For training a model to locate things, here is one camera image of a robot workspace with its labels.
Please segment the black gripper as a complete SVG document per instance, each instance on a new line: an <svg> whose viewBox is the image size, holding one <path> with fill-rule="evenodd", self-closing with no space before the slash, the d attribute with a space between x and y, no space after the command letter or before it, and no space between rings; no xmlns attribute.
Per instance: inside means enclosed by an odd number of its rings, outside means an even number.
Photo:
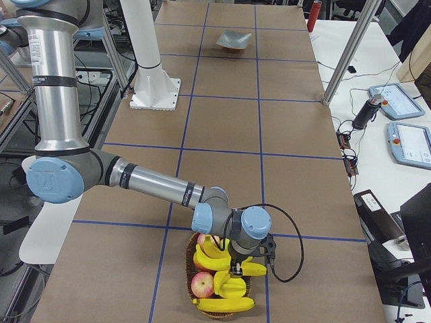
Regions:
<svg viewBox="0 0 431 323"><path fill-rule="evenodd" d="M230 276L231 277L242 277L242 263L246 260L250 260L251 256L243 254L234 254L230 256Z"/></svg>

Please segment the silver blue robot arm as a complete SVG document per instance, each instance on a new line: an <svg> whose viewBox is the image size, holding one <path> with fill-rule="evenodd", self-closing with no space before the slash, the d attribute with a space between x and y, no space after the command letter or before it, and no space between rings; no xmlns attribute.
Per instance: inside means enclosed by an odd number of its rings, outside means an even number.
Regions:
<svg viewBox="0 0 431 323"><path fill-rule="evenodd" d="M17 18L1 20L1 51L9 56L28 46L28 34Z"/></svg>
<svg viewBox="0 0 431 323"><path fill-rule="evenodd" d="M18 23L28 35L40 142L26 178L42 200L72 201L97 185L119 186L191 208L192 230L228 238L230 272L244 275L249 256L271 256L271 217L258 206L232 209L219 187L206 188L142 168L92 149L79 116L74 39L105 36L101 1L17 1Z"/></svg>

